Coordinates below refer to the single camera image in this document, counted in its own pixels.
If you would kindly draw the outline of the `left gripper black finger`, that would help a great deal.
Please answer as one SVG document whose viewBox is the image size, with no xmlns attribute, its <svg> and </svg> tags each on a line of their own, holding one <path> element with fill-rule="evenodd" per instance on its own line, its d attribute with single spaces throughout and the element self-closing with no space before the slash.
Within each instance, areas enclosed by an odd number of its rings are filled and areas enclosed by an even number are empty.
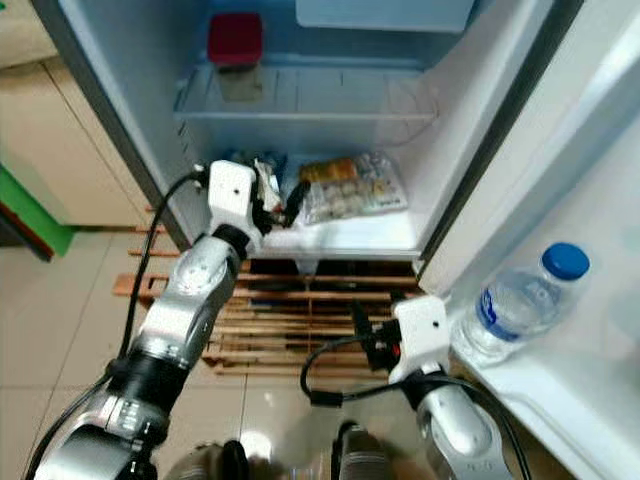
<svg viewBox="0 0 640 480">
<path fill-rule="evenodd" d="M 308 192 L 311 191 L 311 183 L 308 180 L 300 180 L 297 186 L 289 192 L 285 198 L 282 210 L 282 227 L 292 228 L 297 216 L 300 215 L 302 204 L 305 202 Z"/>
</svg>

